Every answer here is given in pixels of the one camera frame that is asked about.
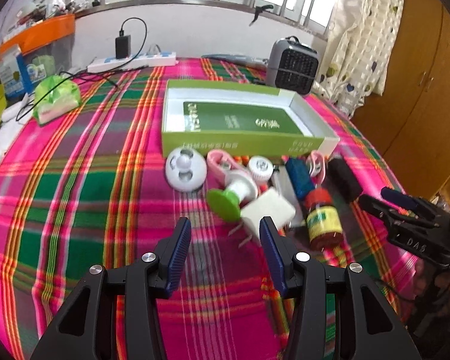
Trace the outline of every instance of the green suction cup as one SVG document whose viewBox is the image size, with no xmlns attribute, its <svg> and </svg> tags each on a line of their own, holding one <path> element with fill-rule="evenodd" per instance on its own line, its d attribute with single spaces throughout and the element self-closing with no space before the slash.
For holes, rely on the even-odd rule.
<svg viewBox="0 0 450 360">
<path fill-rule="evenodd" d="M 240 198 L 230 190 L 209 190 L 207 203 L 211 210 L 225 222 L 240 220 Z"/>
</svg>

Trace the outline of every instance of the wooden wardrobe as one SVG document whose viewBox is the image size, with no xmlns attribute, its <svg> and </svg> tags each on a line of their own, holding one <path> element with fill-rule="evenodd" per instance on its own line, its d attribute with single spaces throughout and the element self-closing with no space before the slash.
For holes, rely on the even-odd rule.
<svg viewBox="0 0 450 360">
<path fill-rule="evenodd" d="M 411 195 L 432 197 L 450 176 L 450 14 L 440 0 L 405 0 L 383 96 L 352 122 Z"/>
</svg>

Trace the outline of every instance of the plaid tablecloth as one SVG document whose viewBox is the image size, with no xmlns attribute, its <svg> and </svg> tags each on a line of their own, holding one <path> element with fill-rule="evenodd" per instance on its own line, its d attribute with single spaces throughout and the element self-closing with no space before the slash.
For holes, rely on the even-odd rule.
<svg viewBox="0 0 450 360">
<path fill-rule="evenodd" d="M 241 249 L 242 230 L 208 209 L 209 177 L 193 194 L 173 191 L 164 178 L 160 127 L 168 79 L 248 82 L 263 73 L 207 59 L 175 67 L 115 75 L 81 86 L 85 103 L 40 128 L 31 120 L 0 165 L 0 340 L 17 360 L 29 359 L 66 295 L 97 263 L 132 263 L 171 234 L 180 216 L 190 218 L 192 245 L 181 285 L 159 301 L 170 360 L 276 359 L 287 342 L 293 311 L 273 290 L 262 251 Z M 366 193 L 399 188 L 377 152 L 336 110 L 306 98 L 341 138 L 337 150 Z M 346 266 L 360 262 L 371 274 L 410 296 L 414 258 L 385 240 L 386 230 L 356 204 L 333 192 L 347 242 L 319 258 Z M 300 245 L 299 235 L 295 235 Z M 396 311 L 401 305 L 386 293 Z M 327 356 L 335 319 L 329 299 Z M 118 301 L 123 319 L 123 299 Z M 126 358 L 123 324 L 117 324 L 119 355 Z"/>
</svg>

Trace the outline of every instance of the yellow label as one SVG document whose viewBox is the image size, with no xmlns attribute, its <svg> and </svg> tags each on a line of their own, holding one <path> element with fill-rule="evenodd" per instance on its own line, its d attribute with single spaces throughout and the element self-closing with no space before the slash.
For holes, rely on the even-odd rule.
<svg viewBox="0 0 450 360">
<path fill-rule="evenodd" d="M 342 233 L 338 212 L 334 207 L 321 207 L 307 218 L 310 241 L 325 233 Z"/>
</svg>

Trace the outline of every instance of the curtain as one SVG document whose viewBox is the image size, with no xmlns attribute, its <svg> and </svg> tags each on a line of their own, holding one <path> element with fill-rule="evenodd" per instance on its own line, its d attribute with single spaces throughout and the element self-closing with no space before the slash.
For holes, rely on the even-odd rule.
<svg viewBox="0 0 450 360">
<path fill-rule="evenodd" d="M 338 0 L 313 92 L 348 117 L 383 94 L 404 0 Z"/>
</svg>

